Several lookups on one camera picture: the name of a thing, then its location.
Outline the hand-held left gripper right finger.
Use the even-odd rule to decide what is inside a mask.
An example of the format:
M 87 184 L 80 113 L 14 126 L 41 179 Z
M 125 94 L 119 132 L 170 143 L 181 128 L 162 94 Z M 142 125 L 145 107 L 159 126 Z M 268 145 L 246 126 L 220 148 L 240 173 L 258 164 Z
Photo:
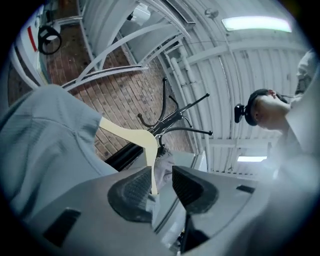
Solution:
M 254 253 L 262 183 L 184 166 L 172 168 L 172 182 L 186 210 L 182 253 Z

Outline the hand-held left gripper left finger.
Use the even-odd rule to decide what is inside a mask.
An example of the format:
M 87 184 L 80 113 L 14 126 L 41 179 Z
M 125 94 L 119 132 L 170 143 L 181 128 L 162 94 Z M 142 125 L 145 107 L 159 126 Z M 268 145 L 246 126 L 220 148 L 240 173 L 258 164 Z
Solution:
M 39 211 L 30 231 L 53 256 L 174 256 L 146 210 L 151 176 L 145 167 L 80 183 Z

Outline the cream wooden clothes hanger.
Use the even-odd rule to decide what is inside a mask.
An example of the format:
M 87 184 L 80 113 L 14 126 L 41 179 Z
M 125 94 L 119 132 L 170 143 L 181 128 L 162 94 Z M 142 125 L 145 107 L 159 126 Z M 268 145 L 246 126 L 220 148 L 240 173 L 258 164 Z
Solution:
M 105 117 L 101 118 L 99 127 L 143 148 L 146 164 L 148 167 L 151 167 L 151 194 L 157 195 L 158 189 L 155 178 L 155 161 L 158 152 L 158 144 L 156 138 L 147 130 L 123 128 Z

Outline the light blue shirt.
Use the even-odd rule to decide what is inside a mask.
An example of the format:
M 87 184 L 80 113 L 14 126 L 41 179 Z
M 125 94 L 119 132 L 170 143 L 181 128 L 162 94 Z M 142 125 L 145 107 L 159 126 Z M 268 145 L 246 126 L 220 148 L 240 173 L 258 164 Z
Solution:
M 95 152 L 101 114 L 58 85 L 33 90 L 0 118 L 0 187 L 24 222 L 74 186 L 112 175 Z

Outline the grey refrigerator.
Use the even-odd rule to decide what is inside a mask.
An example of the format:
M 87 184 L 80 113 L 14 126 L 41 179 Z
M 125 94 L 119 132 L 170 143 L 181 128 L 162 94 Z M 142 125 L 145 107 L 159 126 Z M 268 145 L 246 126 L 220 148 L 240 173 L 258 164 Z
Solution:
M 208 171 L 205 150 L 201 151 L 198 154 L 186 151 L 173 150 L 172 155 L 177 166 L 184 166 L 195 170 L 199 170 L 201 172 Z

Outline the crumpled grey garment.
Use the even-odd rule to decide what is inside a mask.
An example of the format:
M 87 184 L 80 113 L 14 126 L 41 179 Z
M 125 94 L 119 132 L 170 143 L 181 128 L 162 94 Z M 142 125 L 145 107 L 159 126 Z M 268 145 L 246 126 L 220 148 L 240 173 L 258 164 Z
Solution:
M 164 148 L 154 163 L 154 177 L 158 190 L 172 180 L 172 167 L 175 164 L 173 153 Z

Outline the white ceiling light bar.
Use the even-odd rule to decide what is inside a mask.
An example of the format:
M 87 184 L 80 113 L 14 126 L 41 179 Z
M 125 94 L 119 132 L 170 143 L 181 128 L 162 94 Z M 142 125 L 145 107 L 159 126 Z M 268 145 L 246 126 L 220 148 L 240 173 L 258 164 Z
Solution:
M 291 25 L 284 19 L 270 16 L 238 16 L 221 20 L 227 31 L 274 30 L 291 33 Z
M 244 156 L 240 155 L 237 158 L 237 162 L 239 163 L 260 163 L 267 159 L 267 156 Z

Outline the black metal coat rack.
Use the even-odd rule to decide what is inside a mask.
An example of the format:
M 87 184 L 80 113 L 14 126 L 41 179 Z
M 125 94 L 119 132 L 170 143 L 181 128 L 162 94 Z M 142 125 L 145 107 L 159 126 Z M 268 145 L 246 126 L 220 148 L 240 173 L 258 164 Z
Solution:
M 170 133 L 173 131 L 188 131 L 188 132 L 194 132 L 199 134 L 205 134 L 211 136 L 213 134 L 212 131 L 205 131 L 200 129 L 193 128 L 190 120 L 184 116 L 184 112 L 189 110 L 191 107 L 197 105 L 199 102 L 204 100 L 205 98 L 208 98 L 210 96 L 209 93 L 206 93 L 203 97 L 200 99 L 194 101 L 193 103 L 189 103 L 187 106 L 180 108 L 178 102 L 169 95 L 169 99 L 171 99 L 175 103 L 175 110 L 170 113 L 169 115 L 165 116 L 166 112 L 166 106 L 167 106 L 167 93 L 166 93 L 166 87 L 167 87 L 167 78 L 164 77 L 162 79 L 162 85 L 163 85 L 163 99 L 162 99 L 162 109 L 160 116 L 155 124 L 148 124 L 143 119 L 142 115 L 139 113 L 137 115 L 138 119 L 141 121 L 141 123 L 148 128 L 148 131 L 159 141 L 159 147 L 157 150 L 157 155 L 160 155 L 164 152 L 165 145 L 162 143 L 162 137 L 166 133 Z M 137 157 L 139 157 L 143 152 L 143 149 L 141 146 L 135 145 L 132 142 L 125 145 L 123 148 L 118 150 L 115 154 L 110 156 L 107 160 L 104 162 L 114 169 L 116 169 L 118 172 L 122 171 L 125 167 L 130 165 Z

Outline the person's white jacket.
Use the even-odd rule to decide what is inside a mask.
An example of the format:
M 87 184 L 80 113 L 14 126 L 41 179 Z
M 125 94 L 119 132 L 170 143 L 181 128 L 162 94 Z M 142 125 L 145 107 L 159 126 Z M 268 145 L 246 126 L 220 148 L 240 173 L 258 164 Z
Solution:
M 312 48 L 298 64 L 297 87 L 286 115 L 288 130 L 263 163 L 273 171 L 270 199 L 320 195 L 320 58 Z

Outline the white metal shelf rack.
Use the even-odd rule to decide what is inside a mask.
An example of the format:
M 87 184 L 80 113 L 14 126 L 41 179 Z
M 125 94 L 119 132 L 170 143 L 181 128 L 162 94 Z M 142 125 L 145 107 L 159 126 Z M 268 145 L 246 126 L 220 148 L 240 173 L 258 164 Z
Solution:
M 139 5 L 147 6 L 151 13 L 142 26 L 127 20 Z M 196 23 L 186 0 L 44 0 L 35 13 L 40 18 L 39 28 L 51 26 L 60 36 L 63 26 L 80 27 L 89 64 L 63 85 L 67 91 L 109 75 L 143 70 L 179 39 L 189 39 Z M 58 45 L 56 38 L 46 50 L 51 52 Z M 26 64 L 16 40 L 9 52 L 14 68 L 32 89 L 50 83 L 47 56 L 38 51 L 35 65 Z

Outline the round ceiling fixture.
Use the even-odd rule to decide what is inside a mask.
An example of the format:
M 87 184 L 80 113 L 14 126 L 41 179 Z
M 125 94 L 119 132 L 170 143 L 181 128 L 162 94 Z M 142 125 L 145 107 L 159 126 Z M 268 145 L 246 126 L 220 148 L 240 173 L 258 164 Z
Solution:
M 219 16 L 219 11 L 212 8 L 207 8 L 204 12 L 205 16 L 211 20 L 217 18 Z

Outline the white device on shelf rack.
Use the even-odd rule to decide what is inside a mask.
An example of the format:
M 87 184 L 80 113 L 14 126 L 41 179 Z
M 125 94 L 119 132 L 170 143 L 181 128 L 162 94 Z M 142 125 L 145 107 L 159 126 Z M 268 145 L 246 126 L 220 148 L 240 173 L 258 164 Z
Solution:
M 147 6 L 138 5 L 133 12 L 126 18 L 127 21 L 142 26 L 151 17 L 151 12 Z

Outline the white panel with red stripe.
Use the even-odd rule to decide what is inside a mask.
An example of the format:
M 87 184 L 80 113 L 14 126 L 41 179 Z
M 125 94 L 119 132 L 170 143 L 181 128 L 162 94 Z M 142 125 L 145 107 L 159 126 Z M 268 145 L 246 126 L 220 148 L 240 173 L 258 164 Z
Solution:
M 22 26 L 17 39 L 16 46 L 23 61 L 34 66 L 38 56 L 38 32 L 40 17 L 34 13 Z

